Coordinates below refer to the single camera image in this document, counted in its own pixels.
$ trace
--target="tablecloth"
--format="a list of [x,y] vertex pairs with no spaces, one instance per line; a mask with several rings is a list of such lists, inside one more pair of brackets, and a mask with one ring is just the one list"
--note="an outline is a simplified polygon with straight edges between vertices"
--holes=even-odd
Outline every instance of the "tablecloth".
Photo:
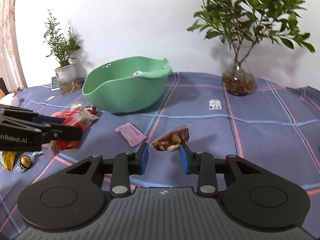
[[[74,101],[89,104],[80,90],[61,95],[59,90],[51,91],[49,85],[27,88],[18,97],[20,107],[45,115],[69,109]],[[222,109],[210,110],[211,99],[219,100]],[[206,151],[216,158],[236,154],[298,184],[311,199],[303,227],[320,237],[319,120],[320,92],[310,87],[282,88],[256,79],[254,93],[236,97],[224,90],[219,76],[174,73],[168,77],[163,96],[151,108],[125,115],[103,112],[84,132],[79,149],[63,151],[52,160],[39,157],[24,173],[15,169],[9,172],[0,166],[0,232],[13,239],[26,228],[17,209],[17,198],[29,184],[90,155],[114,158],[132,150],[115,131],[131,122],[148,136],[149,143],[177,124],[194,124],[190,128],[191,150]],[[132,189],[137,185],[196,187],[197,176],[182,172],[178,155],[150,147],[146,173],[130,178]],[[109,183],[107,175],[103,190],[108,190]],[[218,184],[219,190],[225,189],[222,176],[218,176]]]

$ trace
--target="potted plant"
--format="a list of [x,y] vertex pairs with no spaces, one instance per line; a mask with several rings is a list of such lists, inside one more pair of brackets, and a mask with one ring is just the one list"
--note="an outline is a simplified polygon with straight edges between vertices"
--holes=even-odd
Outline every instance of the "potted plant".
[[[206,31],[205,38],[219,37],[228,43],[234,54],[231,67],[223,73],[222,82],[234,95],[246,95],[255,86],[254,76],[244,71],[243,63],[252,49],[268,38],[272,44],[280,42],[294,49],[293,42],[315,52],[307,43],[310,33],[302,33],[298,27],[297,10],[303,0],[204,0],[201,10],[194,14],[198,18],[188,31]],[[244,43],[249,44],[241,55]]]
[[57,75],[60,91],[62,95],[72,93],[73,91],[81,88],[81,83],[78,80],[78,73],[75,63],[71,63],[71,60],[76,59],[72,57],[74,51],[80,49],[77,45],[77,36],[68,30],[68,39],[66,39],[63,33],[59,33],[61,29],[57,29],[59,23],[56,22],[56,18],[52,16],[52,12],[48,10],[49,18],[45,22],[47,31],[43,35],[45,38],[44,43],[49,44],[51,53],[47,57],[55,56],[60,63],[60,67],[54,71]]

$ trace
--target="metal screw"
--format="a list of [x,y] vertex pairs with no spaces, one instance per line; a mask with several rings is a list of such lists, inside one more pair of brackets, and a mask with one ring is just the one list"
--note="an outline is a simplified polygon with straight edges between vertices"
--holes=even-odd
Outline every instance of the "metal screw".
[[113,193],[116,193],[116,194],[126,193],[127,190],[128,188],[125,186],[115,186],[112,188]]
[[216,188],[211,185],[204,185],[204,186],[200,187],[200,191],[202,193],[213,193],[216,191]]

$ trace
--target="pink snack packet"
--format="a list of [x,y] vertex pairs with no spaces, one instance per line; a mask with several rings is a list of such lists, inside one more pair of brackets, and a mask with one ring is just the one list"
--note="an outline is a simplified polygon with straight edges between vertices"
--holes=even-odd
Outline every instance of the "pink snack packet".
[[142,143],[143,140],[147,139],[142,132],[140,132],[133,124],[126,123],[119,126],[115,129],[116,132],[119,132],[124,139],[129,143],[131,147],[135,147],[138,144]]

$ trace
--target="large leafy plant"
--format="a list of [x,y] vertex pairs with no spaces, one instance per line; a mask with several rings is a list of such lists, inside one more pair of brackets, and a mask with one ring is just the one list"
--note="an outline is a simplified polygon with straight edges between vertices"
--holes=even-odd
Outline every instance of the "large leafy plant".
[[70,65],[70,60],[76,59],[75,57],[71,57],[73,52],[81,49],[76,43],[77,36],[71,31],[71,28],[69,28],[68,39],[66,39],[63,33],[59,33],[61,29],[57,29],[59,25],[59,23],[56,22],[57,19],[52,16],[50,10],[48,10],[48,12],[48,21],[45,22],[47,31],[43,35],[45,38],[44,43],[49,44],[51,47],[51,53],[47,57],[56,56],[60,67]]
[[[310,33],[301,33],[296,12],[303,0],[204,0],[202,10],[194,14],[198,18],[188,31],[199,29],[206,31],[206,38],[219,37],[230,45],[234,60],[242,63],[255,45],[263,39],[271,39],[280,45],[282,42],[294,49],[293,42],[315,52],[314,47],[306,42]],[[240,56],[244,41],[249,43],[246,54]]]

